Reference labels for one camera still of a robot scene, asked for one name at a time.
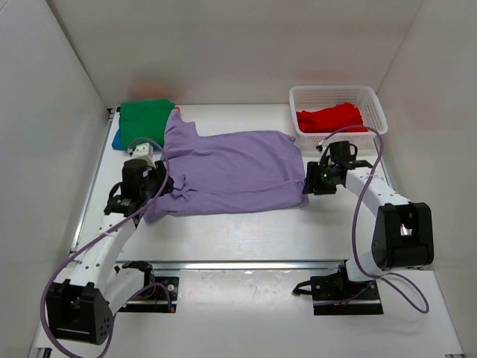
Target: purple shirt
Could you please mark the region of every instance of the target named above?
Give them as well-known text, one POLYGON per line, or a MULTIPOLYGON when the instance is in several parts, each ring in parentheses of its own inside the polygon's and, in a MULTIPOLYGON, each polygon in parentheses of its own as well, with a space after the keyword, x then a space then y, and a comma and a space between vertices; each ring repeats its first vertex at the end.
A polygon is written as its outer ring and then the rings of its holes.
POLYGON ((279 131, 199 136, 177 110, 165 128, 174 191, 159 197, 147 222, 174 216, 253 213, 307 201, 305 172, 295 138, 279 131))

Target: laundry basket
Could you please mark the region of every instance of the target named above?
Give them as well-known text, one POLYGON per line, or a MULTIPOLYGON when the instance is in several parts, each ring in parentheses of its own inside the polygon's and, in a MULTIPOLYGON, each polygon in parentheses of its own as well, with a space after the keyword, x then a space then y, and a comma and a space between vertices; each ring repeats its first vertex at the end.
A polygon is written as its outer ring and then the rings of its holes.
MULTIPOLYGON (((379 134, 388 131, 385 114, 372 88, 368 86, 296 86, 290 89, 291 117, 295 130, 301 140, 318 144, 328 133, 303 133, 298 127, 297 112, 307 110, 313 112, 334 107, 345 102, 359 109, 363 124, 376 129, 379 134)), ((374 132, 338 133, 329 142, 348 140, 354 144, 363 143, 374 138, 374 132)))

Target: gray wall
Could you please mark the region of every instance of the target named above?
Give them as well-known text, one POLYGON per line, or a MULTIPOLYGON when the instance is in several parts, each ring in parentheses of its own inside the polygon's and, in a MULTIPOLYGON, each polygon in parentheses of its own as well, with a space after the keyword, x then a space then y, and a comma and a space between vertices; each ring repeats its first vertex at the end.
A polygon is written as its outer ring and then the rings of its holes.
POLYGON ((108 107, 137 78, 181 104, 287 103, 297 84, 378 89, 421 0, 49 0, 108 107))
POLYGON ((379 90, 395 184, 432 208, 434 269, 477 357, 477 1, 425 0, 379 90))
POLYGON ((0 357, 26 357, 107 111, 48 5, 0 1, 0 357))

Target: green cloth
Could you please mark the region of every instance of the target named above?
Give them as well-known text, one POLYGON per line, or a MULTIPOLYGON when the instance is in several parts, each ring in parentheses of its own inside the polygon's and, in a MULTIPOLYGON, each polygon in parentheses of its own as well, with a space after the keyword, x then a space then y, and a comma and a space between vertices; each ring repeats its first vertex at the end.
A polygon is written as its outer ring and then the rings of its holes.
POLYGON ((167 99, 121 103, 119 127, 122 147, 127 149, 133 140, 140 137, 152 139, 164 146, 165 125, 174 107, 175 104, 167 99))

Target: white table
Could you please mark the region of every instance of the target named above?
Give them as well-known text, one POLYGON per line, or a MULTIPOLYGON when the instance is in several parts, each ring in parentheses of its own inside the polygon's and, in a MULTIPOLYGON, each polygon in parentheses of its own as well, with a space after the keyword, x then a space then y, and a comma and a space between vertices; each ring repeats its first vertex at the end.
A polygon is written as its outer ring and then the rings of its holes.
MULTIPOLYGON (((186 121, 197 123, 203 136, 260 129, 294 135, 289 106, 284 104, 182 106, 181 112, 186 121)), ((110 146, 118 120, 116 114, 79 246, 98 232, 107 194, 120 181, 122 163, 128 158, 110 146)), ((304 163, 318 159, 313 147, 299 145, 304 163)), ((373 162, 373 143, 360 147, 359 157, 373 162)), ((378 174, 383 174, 381 167, 378 174)), ((326 266, 317 261, 350 257, 355 203, 354 194, 340 188, 335 195, 310 197, 310 205, 303 208, 166 216, 153 224, 141 223, 119 259, 182 268, 177 313, 118 314, 107 357, 444 358, 462 354, 432 271, 405 273, 429 299, 428 315, 414 311, 381 282, 385 314, 378 316, 313 316, 309 297, 290 295, 297 283, 309 279, 306 268, 326 266)), ((372 235, 374 224, 374 217, 363 207, 358 237, 372 235)), ((420 302, 409 286, 398 284, 420 302)), ((101 350, 77 342, 66 342, 66 346, 86 357, 95 357, 101 350)), ((40 328, 31 357, 41 357, 35 354, 48 347, 51 343, 40 328)), ((63 356, 51 352, 51 358, 59 357, 63 356)))

